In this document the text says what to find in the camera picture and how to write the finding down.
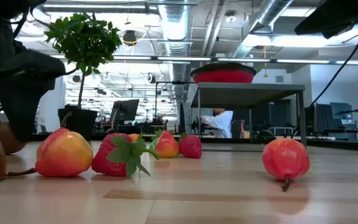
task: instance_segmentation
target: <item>red bowl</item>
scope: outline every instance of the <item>red bowl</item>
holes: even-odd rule
[[[212,63],[193,70],[190,75],[195,83],[252,83],[256,70],[239,63]]]

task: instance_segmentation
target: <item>red strawberry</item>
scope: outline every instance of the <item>red strawberry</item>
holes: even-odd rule
[[[124,136],[128,142],[132,142],[131,137],[127,134],[108,134],[99,147],[98,153],[96,153],[93,162],[92,169],[95,172],[111,175],[113,177],[126,177],[126,163],[125,162],[110,162],[106,159],[107,155],[113,151],[116,146],[110,141],[113,136]]]
[[[199,159],[203,155],[201,141],[194,134],[188,135],[180,141],[179,151],[184,157],[189,158]]]

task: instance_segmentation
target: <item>potted plant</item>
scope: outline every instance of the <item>potted plant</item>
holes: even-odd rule
[[[67,128],[80,133],[87,141],[91,139],[97,111],[82,110],[82,94],[85,77],[92,73],[100,74],[99,65],[112,61],[113,53],[122,44],[112,22],[96,20],[93,13],[74,14],[71,17],[57,19],[49,24],[46,42],[53,40],[53,48],[64,54],[68,64],[76,63],[74,71],[82,73],[80,94],[77,108],[65,108],[58,111],[60,119],[70,111],[72,116],[67,122]]]

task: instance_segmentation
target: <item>white shirt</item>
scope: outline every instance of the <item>white shirt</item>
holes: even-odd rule
[[[233,111],[225,111],[217,116],[203,116],[201,120],[204,124],[210,125],[212,128],[218,129],[217,138],[232,138],[231,135],[231,119]]]

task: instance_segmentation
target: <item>plant pot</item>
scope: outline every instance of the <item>plant pot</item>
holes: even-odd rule
[[[252,83],[256,70],[239,63],[212,63],[190,73],[195,83]]]
[[[79,109],[59,109],[59,120],[62,121],[69,111],[72,115],[67,119],[66,128],[82,135],[85,140],[90,141],[92,138],[94,121],[98,116],[98,112]]]

